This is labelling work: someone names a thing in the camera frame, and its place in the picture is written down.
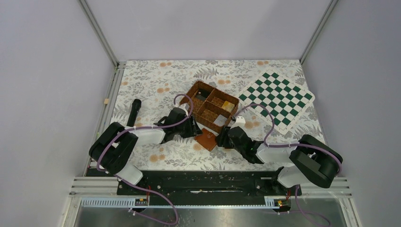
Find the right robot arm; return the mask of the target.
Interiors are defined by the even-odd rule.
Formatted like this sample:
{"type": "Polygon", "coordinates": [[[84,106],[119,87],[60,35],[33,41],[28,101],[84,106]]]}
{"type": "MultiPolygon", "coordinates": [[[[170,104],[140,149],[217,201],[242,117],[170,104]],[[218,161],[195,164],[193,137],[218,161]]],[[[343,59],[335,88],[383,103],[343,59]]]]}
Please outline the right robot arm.
{"type": "Polygon", "coordinates": [[[219,147],[235,149],[251,164],[288,163],[272,178],[285,188],[303,183],[330,188],[343,162],[340,154],[308,134],[297,143],[268,144],[251,139],[239,126],[225,126],[216,143],[219,147]]]}

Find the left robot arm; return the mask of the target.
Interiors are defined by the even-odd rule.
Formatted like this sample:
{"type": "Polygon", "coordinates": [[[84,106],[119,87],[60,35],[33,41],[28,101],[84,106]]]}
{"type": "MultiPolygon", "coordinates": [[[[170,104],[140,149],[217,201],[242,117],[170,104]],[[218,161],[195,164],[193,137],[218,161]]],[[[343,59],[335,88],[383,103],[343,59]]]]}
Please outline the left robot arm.
{"type": "Polygon", "coordinates": [[[105,171],[132,185],[136,185],[143,177],[143,173],[129,162],[135,147],[164,144],[176,135],[185,139],[202,134],[194,117],[178,107],[151,126],[127,130],[128,127],[113,122],[91,146],[88,154],[105,171]]]}

